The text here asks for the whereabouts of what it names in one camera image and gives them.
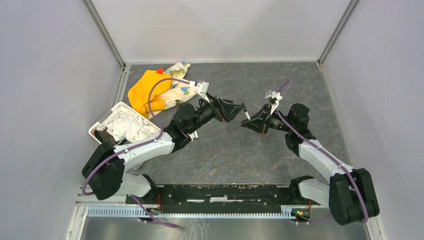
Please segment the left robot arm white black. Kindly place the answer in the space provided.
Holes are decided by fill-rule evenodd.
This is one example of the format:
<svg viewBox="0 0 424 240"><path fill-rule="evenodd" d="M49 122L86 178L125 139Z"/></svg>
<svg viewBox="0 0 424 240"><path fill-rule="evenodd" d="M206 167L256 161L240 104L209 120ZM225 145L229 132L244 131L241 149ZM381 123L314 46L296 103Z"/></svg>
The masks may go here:
<svg viewBox="0 0 424 240"><path fill-rule="evenodd" d="M94 195L103 201L116 194L139 197L145 204L153 203L157 190L147 175L129 174L136 165L158 156L183 149L192 141L192 135L209 121L231 122L246 106L231 100L210 96L201 99L199 106L181 103L169 125L158 136L135 143L111 146L100 144L81 170L85 178L83 195Z"/></svg>

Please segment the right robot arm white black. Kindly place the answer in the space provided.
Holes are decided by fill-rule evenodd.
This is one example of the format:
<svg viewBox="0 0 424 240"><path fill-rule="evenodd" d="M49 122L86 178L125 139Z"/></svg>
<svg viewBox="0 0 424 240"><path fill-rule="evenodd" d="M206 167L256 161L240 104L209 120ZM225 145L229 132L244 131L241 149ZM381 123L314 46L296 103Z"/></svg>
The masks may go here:
<svg viewBox="0 0 424 240"><path fill-rule="evenodd" d="M268 130L285 132L287 147L312 165L327 181L319 182L312 176L291 180L289 199L295 204L311 200L329 209L341 226L362 222L380 214L380 206L372 176L365 168L354 168L327 151L309 130L309 108L301 103L290 107L287 115L273 110L271 104L249 119L241 127L266 134Z"/></svg>

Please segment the black garment in basket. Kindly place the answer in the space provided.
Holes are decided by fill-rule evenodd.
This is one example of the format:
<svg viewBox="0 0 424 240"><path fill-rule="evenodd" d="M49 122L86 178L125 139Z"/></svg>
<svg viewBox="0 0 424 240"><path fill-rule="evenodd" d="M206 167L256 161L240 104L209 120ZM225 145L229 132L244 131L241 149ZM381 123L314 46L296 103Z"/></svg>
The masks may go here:
<svg viewBox="0 0 424 240"><path fill-rule="evenodd" d="M115 138L110 135L107 130L95 130L94 131L94 136L97 140L99 140L102 144L106 143L110 146L114 146L116 144Z"/></svg>

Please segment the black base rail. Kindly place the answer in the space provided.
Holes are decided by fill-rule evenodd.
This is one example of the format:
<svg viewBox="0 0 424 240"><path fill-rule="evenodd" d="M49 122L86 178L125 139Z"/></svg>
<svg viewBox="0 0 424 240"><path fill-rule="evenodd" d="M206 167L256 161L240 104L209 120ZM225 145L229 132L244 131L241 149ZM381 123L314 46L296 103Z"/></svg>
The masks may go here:
<svg viewBox="0 0 424 240"><path fill-rule="evenodd" d="M165 184L138 200L145 208L163 207L165 214L276 214L283 206L318 205L278 184Z"/></svg>

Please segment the cream patterned cloth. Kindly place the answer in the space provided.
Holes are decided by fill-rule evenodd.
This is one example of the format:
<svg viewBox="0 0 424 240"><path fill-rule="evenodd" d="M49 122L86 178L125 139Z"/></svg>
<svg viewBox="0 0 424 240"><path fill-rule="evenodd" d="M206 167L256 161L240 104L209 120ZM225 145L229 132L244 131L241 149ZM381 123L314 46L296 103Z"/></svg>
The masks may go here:
<svg viewBox="0 0 424 240"><path fill-rule="evenodd" d="M165 73L171 75L172 78L184 82L167 80L159 83L154 88L150 100L151 109L154 115L185 103L196 95L194 87L190 86L187 83L188 80L184 79L190 67L191 64L180 61L165 71Z"/></svg>

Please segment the yellow orange cloth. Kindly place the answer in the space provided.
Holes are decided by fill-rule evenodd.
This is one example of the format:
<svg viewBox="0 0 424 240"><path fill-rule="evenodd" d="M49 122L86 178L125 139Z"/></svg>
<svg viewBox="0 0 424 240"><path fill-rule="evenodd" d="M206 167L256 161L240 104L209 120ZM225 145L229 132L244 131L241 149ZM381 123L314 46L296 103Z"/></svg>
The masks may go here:
<svg viewBox="0 0 424 240"><path fill-rule="evenodd" d="M139 81L128 91L127 96L131 107L145 118L148 118L150 113L148 106L150 91L157 82L171 77L171 74L166 74L159 70L146 70ZM165 109L165 101L160 95L169 90L171 85L172 80L165 80L154 88L150 96L150 106L154 112Z"/></svg>

